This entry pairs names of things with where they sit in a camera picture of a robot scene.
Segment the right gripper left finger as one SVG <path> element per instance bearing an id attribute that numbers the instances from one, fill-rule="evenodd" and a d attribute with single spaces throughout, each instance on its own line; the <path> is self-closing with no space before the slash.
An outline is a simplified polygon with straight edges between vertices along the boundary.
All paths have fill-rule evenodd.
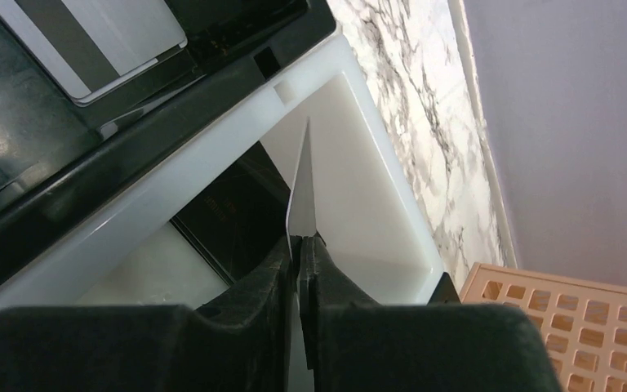
<path id="1" fill-rule="evenodd" d="M 286 239 L 225 292 L 186 305 L 0 311 L 0 391 L 284 391 Z"/>

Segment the black credit card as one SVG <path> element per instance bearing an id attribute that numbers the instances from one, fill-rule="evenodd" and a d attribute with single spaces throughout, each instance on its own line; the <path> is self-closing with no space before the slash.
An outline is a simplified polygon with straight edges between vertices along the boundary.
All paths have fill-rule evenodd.
<path id="1" fill-rule="evenodd" d="M 285 235 L 290 188 L 257 142 L 171 219 L 228 285 L 248 275 Z"/>
<path id="2" fill-rule="evenodd" d="M 310 129 L 310 118 L 306 118 L 287 205 L 286 233 L 292 259 L 295 259 L 301 240 L 317 233 Z"/>

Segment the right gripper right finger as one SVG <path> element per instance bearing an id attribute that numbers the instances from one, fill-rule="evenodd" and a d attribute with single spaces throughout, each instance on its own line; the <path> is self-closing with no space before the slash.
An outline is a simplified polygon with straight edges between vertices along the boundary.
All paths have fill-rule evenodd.
<path id="1" fill-rule="evenodd" d="M 540 332 L 498 304 L 382 305 L 333 262 L 300 250 L 300 319 L 317 391 L 559 391 Z"/>

